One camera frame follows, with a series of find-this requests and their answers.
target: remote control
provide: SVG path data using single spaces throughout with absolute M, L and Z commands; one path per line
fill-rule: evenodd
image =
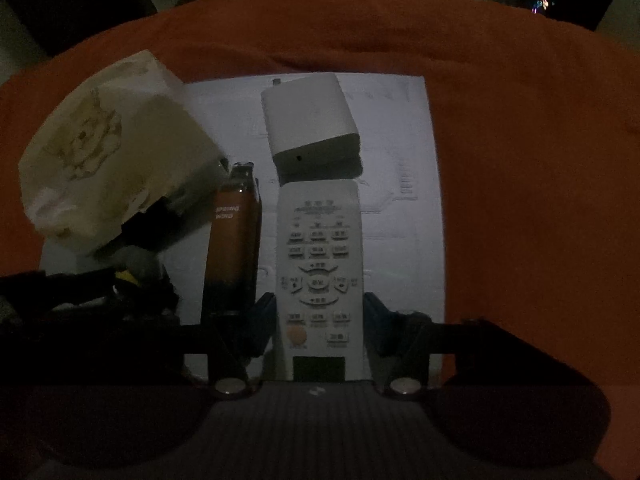
M 281 380 L 363 378 L 362 225 L 353 180 L 280 188 L 277 240 Z

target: orange cloth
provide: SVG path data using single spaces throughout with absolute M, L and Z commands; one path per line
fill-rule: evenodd
M 199 0 L 126 23 L 0 89 L 0 274 L 40 255 L 20 203 L 22 150 L 76 85 L 144 48 L 187 82 L 424 76 L 447 320 L 485 316 L 605 385 L 612 422 L 598 462 L 617 479 L 640 474 L 640 57 L 471 0 Z

